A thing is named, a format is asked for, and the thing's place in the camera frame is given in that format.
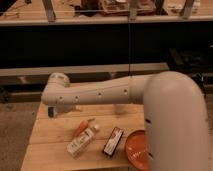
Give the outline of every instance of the orange carrot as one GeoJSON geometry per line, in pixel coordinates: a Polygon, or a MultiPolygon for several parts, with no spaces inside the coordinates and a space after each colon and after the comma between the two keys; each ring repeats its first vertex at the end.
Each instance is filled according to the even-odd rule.
{"type": "Polygon", "coordinates": [[[87,120],[82,121],[78,128],[75,130],[73,134],[73,138],[78,137],[85,129],[87,129],[89,126],[89,122],[87,120]]]}

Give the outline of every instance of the wooden table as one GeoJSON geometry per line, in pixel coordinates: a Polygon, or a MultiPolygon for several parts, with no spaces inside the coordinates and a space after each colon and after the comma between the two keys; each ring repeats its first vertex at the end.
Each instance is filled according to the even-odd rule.
{"type": "Polygon", "coordinates": [[[22,171],[86,170],[100,168],[129,167],[124,144],[134,130],[144,129],[143,106],[141,105],[90,105],[77,106],[75,111],[47,116],[47,106],[40,104],[32,130],[29,145],[22,165],[22,171]],[[82,120],[95,118],[101,130],[83,153],[73,159],[67,152],[73,131],[82,120]],[[124,130],[113,158],[102,153],[112,129],[124,130]]]}

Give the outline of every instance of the orange bowl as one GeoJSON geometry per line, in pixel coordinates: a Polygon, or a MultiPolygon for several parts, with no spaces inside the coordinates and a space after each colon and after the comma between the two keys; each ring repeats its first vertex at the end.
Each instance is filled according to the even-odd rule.
{"type": "Polygon", "coordinates": [[[134,167],[141,171],[148,171],[145,131],[137,130],[127,137],[125,152],[134,167]]]}

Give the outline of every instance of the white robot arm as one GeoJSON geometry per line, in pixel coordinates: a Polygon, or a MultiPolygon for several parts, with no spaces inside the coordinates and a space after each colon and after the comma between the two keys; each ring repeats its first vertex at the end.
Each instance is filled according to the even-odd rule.
{"type": "Polygon", "coordinates": [[[150,171],[210,171],[207,111],[196,83],[163,72],[70,87],[61,73],[50,76],[42,94],[49,106],[144,104],[150,171]]]}

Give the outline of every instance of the floor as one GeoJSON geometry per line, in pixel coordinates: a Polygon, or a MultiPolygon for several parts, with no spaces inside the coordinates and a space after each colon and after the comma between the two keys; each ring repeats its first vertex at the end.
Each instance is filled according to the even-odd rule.
{"type": "MultiPolygon", "coordinates": [[[[211,165],[213,171],[212,97],[207,97],[207,106],[211,122],[210,143],[212,151],[211,165]]],[[[0,104],[0,171],[20,170],[38,106],[39,102],[0,104]]]]}

